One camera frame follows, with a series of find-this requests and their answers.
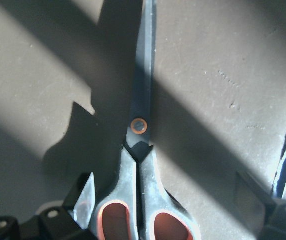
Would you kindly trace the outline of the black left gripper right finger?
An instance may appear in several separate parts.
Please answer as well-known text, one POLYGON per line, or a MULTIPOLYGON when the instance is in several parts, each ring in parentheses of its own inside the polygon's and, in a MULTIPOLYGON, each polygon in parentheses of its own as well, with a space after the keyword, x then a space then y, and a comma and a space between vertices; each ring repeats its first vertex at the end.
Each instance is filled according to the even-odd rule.
POLYGON ((236 173, 234 203, 245 226, 257 240, 277 239, 277 230, 272 224, 277 203, 245 171, 236 173))

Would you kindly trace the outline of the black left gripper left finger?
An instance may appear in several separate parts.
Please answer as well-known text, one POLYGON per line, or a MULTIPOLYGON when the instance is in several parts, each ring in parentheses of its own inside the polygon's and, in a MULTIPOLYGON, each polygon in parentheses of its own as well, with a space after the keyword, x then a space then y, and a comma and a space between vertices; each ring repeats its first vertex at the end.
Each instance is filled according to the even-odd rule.
POLYGON ((89 227, 96 204, 94 173, 82 173, 63 201, 63 208, 82 230, 89 227))

